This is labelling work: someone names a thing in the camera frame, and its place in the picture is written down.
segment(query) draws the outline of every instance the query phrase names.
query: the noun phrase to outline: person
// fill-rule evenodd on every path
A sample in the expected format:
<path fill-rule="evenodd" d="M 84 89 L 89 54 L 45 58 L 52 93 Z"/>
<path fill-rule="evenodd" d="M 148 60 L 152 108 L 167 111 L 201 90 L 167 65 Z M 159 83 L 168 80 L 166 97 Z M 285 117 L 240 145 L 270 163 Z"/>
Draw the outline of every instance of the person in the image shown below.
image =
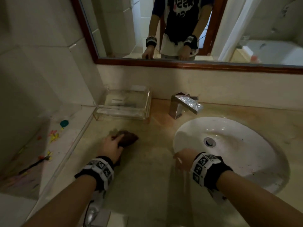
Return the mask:
<path fill-rule="evenodd" d="M 100 155 L 91 160 L 77 174 L 73 183 L 36 212 L 23 227 L 74 227 L 95 190 L 107 190 L 113 177 L 114 164 L 123 148 L 118 143 L 123 135 L 113 140 L 106 137 Z M 192 149 L 174 155 L 176 167 L 192 172 L 193 179 L 209 189 L 219 190 L 252 227 L 292 226 L 303 224 L 303 214 L 260 186 L 237 175 L 222 158 Z"/>
<path fill-rule="evenodd" d="M 214 0 L 155 0 L 142 58 L 153 59 L 157 26 L 164 13 L 166 28 L 161 58 L 195 60 L 199 51 L 199 37 L 208 23 L 213 4 Z"/>

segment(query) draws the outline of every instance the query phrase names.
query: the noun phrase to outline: forearm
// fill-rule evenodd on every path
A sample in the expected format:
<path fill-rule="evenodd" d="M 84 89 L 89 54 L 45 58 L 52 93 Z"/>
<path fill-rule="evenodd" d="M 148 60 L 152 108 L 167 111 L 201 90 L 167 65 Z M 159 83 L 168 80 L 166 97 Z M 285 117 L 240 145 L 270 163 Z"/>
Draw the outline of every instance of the forearm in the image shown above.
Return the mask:
<path fill-rule="evenodd" d="M 301 212 L 232 171 L 223 172 L 216 185 L 251 227 L 302 226 Z"/>
<path fill-rule="evenodd" d="M 96 180 L 92 176 L 80 176 L 32 216 L 23 227 L 75 227 L 95 188 Z"/>
<path fill-rule="evenodd" d="M 197 25 L 196 25 L 193 33 L 192 33 L 198 39 L 200 38 L 201 34 L 203 33 L 203 30 L 207 26 L 211 11 L 212 11 L 212 6 L 210 6 L 210 5 L 203 6 L 202 13 L 201 13 L 201 16 L 199 18 L 199 21 L 198 21 L 198 23 L 197 23 Z"/>
<path fill-rule="evenodd" d="M 157 27 L 159 24 L 160 18 L 157 15 L 151 16 L 151 21 L 149 23 L 149 36 L 156 36 L 157 33 Z"/>

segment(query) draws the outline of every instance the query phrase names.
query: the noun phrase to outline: sink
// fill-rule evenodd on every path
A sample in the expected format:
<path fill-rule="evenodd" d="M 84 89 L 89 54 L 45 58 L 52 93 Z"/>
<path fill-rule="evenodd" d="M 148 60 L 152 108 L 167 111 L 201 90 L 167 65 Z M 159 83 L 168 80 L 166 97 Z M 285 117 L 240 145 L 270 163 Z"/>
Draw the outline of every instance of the sink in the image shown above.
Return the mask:
<path fill-rule="evenodd" d="M 201 117 L 184 123 L 176 132 L 174 151 L 192 148 L 221 156 L 235 173 L 278 193 L 290 177 L 282 151 L 274 149 L 262 136 L 236 121 Z"/>

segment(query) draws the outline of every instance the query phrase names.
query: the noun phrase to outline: faucet spout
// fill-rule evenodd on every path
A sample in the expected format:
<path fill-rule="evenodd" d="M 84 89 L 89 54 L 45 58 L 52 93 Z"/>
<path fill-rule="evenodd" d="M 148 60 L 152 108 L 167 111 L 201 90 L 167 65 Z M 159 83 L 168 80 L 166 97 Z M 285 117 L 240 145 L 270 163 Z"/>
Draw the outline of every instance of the faucet spout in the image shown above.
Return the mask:
<path fill-rule="evenodd" d="M 187 108 L 196 115 L 203 109 L 203 106 L 196 102 L 198 97 L 190 95 L 173 95 L 171 98 L 171 104 L 169 108 L 169 115 L 174 119 L 179 118 L 182 115 L 183 107 Z"/>

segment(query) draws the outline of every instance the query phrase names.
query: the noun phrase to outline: reflected hand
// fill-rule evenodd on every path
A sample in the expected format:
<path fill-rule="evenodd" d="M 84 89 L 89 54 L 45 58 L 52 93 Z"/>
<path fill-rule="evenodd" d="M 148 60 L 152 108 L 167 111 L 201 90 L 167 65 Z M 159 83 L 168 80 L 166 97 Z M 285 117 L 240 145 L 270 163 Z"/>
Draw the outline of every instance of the reflected hand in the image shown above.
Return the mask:
<path fill-rule="evenodd" d="M 118 147 L 118 143 L 121 141 L 123 136 L 124 134 L 116 137 L 114 140 L 111 135 L 107 136 L 104 140 L 103 147 L 98 151 L 98 156 L 109 157 L 113 161 L 113 164 L 115 164 L 123 151 L 122 146 Z"/>
<path fill-rule="evenodd" d="M 154 46 L 149 45 L 146 49 L 145 52 L 142 54 L 142 59 L 153 59 L 154 58 Z"/>
<path fill-rule="evenodd" d="M 183 48 L 180 50 L 179 60 L 181 60 L 181 61 L 188 61 L 190 53 L 191 53 L 190 46 L 184 45 Z"/>
<path fill-rule="evenodd" d="M 174 155 L 176 159 L 176 167 L 181 170 L 190 171 L 198 151 L 185 148 Z"/>

